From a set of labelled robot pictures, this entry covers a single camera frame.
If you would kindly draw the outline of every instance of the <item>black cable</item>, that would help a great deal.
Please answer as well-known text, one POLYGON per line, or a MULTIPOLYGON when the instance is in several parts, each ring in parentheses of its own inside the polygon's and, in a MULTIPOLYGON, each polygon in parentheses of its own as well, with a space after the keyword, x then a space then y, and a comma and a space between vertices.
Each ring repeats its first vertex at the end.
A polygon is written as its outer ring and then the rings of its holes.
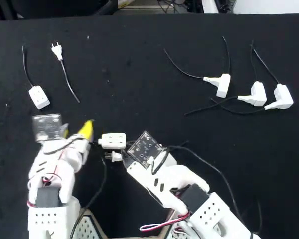
POLYGON ((196 112, 199 112, 199 111, 204 111, 204 110, 213 108, 213 107, 215 107, 215 106, 217 106, 217 105, 220 105, 220 104, 222 104, 222 103, 224 103, 224 102, 226 102, 226 101, 228 101, 228 100, 236 99, 236 98, 237 98, 237 96, 231 96, 231 97, 225 98, 225 99, 223 99, 222 101, 220 101, 220 102, 218 102, 218 103, 215 103, 215 104, 213 104, 213 105, 206 106, 206 107, 202 107, 202 108, 198 108, 198 109, 195 109, 195 110, 186 112, 186 113, 184 114, 184 116, 188 116, 188 115, 191 115, 191 114, 196 113, 196 112))
POLYGON ((213 98, 210 98, 213 102, 215 102, 216 104, 220 105, 221 108, 223 108, 224 110, 226 111, 229 111, 231 113, 234 113, 234 114, 238 114, 238 115, 249 115, 249 114, 254 114, 254 113, 257 113, 257 112, 260 112, 260 111, 264 111, 265 108, 262 107, 261 109, 257 109, 257 110, 254 110, 254 111, 247 111, 247 112, 241 112, 241 111, 235 111, 235 110, 231 110, 225 106, 222 106, 221 105, 221 102, 217 102, 215 101, 213 98))
POLYGON ((81 137, 78 137, 78 138, 74 138, 73 140, 71 140, 70 142, 68 142, 66 145, 62 146, 61 148, 58 148, 54 151, 51 151, 51 152, 44 152, 45 155, 51 155, 51 154, 55 154, 63 149, 65 149, 67 146, 69 146, 70 144, 72 144, 73 142, 77 141, 77 140, 84 140, 85 138, 81 138, 81 137))
POLYGON ((165 12, 165 14, 166 14, 167 11, 165 11, 164 8, 161 6, 160 1, 161 1, 161 0, 157 0, 157 3, 158 3, 158 5, 160 6, 160 8, 163 10, 163 12, 165 12))
POLYGON ((31 87, 33 87, 33 83, 32 81, 30 80, 30 77, 28 75, 28 71, 27 71, 27 68, 26 68, 26 58, 25 58, 25 50, 24 50, 24 47, 22 46, 22 58, 23 58, 23 69, 24 69, 24 72, 25 72, 25 76, 26 78, 28 79, 31 87))
POLYGON ((255 48, 253 48, 254 53, 256 54, 256 56, 258 57, 258 59, 260 60, 260 62, 263 64, 263 66, 267 69, 268 73, 273 77, 273 79, 276 81, 277 84, 279 84, 278 79, 276 78, 276 76, 271 72, 271 70, 269 70, 268 66, 264 63, 264 61, 261 59, 260 55, 257 53, 257 51, 255 50, 255 48))
POLYGON ((251 45, 250 45, 250 63, 254 69, 255 81, 258 81, 256 67, 253 62, 253 49, 254 49, 254 40, 252 40, 251 45))
POLYGON ((191 74, 189 74, 189 73, 183 71, 182 69, 180 69, 180 68, 176 65, 176 63, 173 61, 173 59, 170 57, 170 55, 168 54, 168 52, 166 51, 165 48, 164 48, 164 52, 165 52, 165 54, 167 55, 167 57, 169 58, 169 60, 172 62, 172 64, 173 64, 173 65, 174 65, 174 66, 175 66, 181 73, 183 73, 183 74, 185 74, 185 75, 187 75, 187 76, 193 77, 193 78, 197 78, 197 79, 201 79, 201 80, 204 79, 204 77, 194 76, 194 75, 191 75, 191 74))
POLYGON ((152 175, 155 175, 160 170, 160 168, 166 162, 168 155, 169 155, 169 148, 166 148, 164 158, 161 160, 161 162, 159 163, 159 165, 156 167, 156 169, 154 171, 153 171, 153 169, 154 169, 154 161, 153 161, 153 163, 151 165, 151 174, 152 175))
POLYGON ((230 70, 231 70, 231 64, 230 64, 230 55, 229 55, 229 49, 228 49, 228 45, 227 45, 227 41, 225 39, 224 36, 221 36, 225 42, 225 47, 226 47, 226 52, 227 52, 227 61, 228 61, 228 70, 227 73, 230 74, 230 70))
POLYGON ((63 60, 60 60, 60 62, 61 62, 61 65, 62 65, 62 69, 63 69, 63 72, 64 72, 64 76, 65 76, 66 83, 68 84, 68 87, 69 87, 69 89, 70 89, 72 95, 73 95, 74 98, 76 99, 76 101, 77 101, 78 103, 80 103, 79 98, 76 96, 76 94, 74 93, 74 91, 73 91, 73 89, 72 89, 72 87, 71 87, 71 85, 70 85, 69 78, 68 78, 68 74, 66 73, 66 70, 65 70, 65 67, 64 67, 63 60))
POLYGON ((73 238, 74 236, 74 232, 75 232, 75 228, 77 227, 77 225, 80 223, 82 217, 84 216, 84 213, 85 211, 94 203, 94 201, 96 200, 96 198, 100 195, 100 193, 102 192, 103 190, 103 187, 106 183, 106 180, 107 180, 107 168, 106 168, 106 163, 104 161, 104 159, 101 157, 101 160, 102 160, 102 163, 104 165, 104 174, 103 174, 103 181, 102 181, 102 184, 99 188, 99 190, 93 195, 93 197, 90 199, 90 201, 87 203, 87 205, 82 209, 81 213, 79 214, 77 220, 75 221, 74 225, 73 225, 73 228, 72 228, 72 231, 71 231, 71 234, 70 234, 70 239, 73 238))
POLYGON ((185 150, 189 153, 191 153, 192 155, 194 155, 196 158, 198 158, 200 161, 202 161, 203 163, 207 164, 209 167, 211 167, 212 169, 214 169, 217 173, 219 173, 219 175, 223 178, 225 184, 227 185, 227 188, 228 188, 228 191, 230 193, 230 196, 231 196, 231 199, 233 201, 233 205, 234 205, 234 209, 236 211, 236 215, 238 217, 238 219, 244 223, 244 221, 242 220, 242 217, 240 216, 240 213, 239 213, 239 210, 238 210, 238 207, 237 207, 237 204, 236 204, 236 200, 234 198, 234 194, 233 194, 233 191, 225 177, 225 175, 218 169, 216 168, 215 166, 213 166, 212 164, 210 164, 209 162, 207 162, 206 160, 202 159, 198 154, 196 154, 194 151, 192 151, 191 149, 189 148, 186 148, 186 147, 182 147, 182 146, 169 146, 169 148, 175 148, 175 149, 180 149, 180 150, 185 150))

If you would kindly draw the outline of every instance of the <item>black cloth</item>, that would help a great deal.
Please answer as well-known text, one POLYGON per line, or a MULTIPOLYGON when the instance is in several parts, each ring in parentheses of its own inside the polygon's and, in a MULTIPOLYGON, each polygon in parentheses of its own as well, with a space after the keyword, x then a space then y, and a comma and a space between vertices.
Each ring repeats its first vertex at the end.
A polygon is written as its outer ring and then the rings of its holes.
MULTIPOLYGON (((254 57, 268 103, 276 83, 254 57)), ((254 107, 231 100, 227 106, 254 107)), ((260 236, 299 239, 299 15, 151 15, 106 16, 0 22, 0 238, 25 239, 27 175, 39 151, 31 116, 61 113, 75 133, 93 119, 95 139, 125 132, 128 140, 144 130, 163 145, 187 145, 221 170, 230 182, 246 225, 258 227, 257 203, 263 214, 260 236), (216 87, 177 71, 220 76, 226 69, 225 36, 232 59, 228 96, 247 95, 255 81, 249 45, 255 47, 294 105, 254 115, 234 115, 214 108, 190 117, 183 113, 210 105, 216 87), (69 80, 51 52, 59 42, 69 80), (51 101, 37 110, 22 68, 51 101)), ((204 178, 233 210, 222 178, 186 152, 175 151, 179 164, 204 178)), ((91 207, 109 237, 140 236, 144 224, 166 219, 167 210, 134 181, 121 163, 108 165, 108 181, 91 207)), ((76 175, 74 196, 85 205, 103 177, 100 151, 92 150, 76 175)))

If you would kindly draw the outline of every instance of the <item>white power outlet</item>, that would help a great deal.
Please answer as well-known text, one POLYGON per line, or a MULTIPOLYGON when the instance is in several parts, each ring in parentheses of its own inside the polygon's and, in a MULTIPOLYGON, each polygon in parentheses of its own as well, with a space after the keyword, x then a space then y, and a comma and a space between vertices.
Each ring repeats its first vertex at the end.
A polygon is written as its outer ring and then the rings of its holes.
POLYGON ((50 104, 50 101, 46 96, 44 90, 41 88, 41 86, 33 86, 29 90, 29 94, 31 96, 33 103, 38 109, 41 109, 47 106, 48 104, 50 104))

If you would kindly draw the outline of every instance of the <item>circuit board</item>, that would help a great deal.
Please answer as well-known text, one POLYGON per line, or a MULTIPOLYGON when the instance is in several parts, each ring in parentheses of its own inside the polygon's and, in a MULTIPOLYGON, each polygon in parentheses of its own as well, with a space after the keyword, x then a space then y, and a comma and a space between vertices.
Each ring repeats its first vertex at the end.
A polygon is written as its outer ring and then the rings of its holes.
POLYGON ((163 147, 149 133, 144 131, 129 148, 128 154, 147 169, 150 166, 147 162, 149 158, 153 157, 156 159, 162 151, 163 147))

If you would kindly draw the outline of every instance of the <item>red wire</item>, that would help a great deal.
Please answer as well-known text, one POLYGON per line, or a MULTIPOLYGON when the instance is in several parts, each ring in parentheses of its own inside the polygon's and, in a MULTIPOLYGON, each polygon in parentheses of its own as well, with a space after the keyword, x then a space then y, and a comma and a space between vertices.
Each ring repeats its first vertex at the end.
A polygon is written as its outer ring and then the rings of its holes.
POLYGON ((189 217, 189 215, 190 215, 190 212, 188 212, 184 216, 179 216, 180 218, 178 218, 178 219, 173 219, 173 220, 161 223, 161 224, 156 225, 156 226, 151 226, 151 228, 148 228, 148 229, 146 229, 146 228, 140 229, 140 231, 142 231, 142 232, 150 232, 150 231, 153 231, 153 230, 156 230, 156 229, 159 229, 159 228, 162 228, 162 227, 174 224, 174 223, 178 223, 178 222, 184 221, 186 218, 189 217))

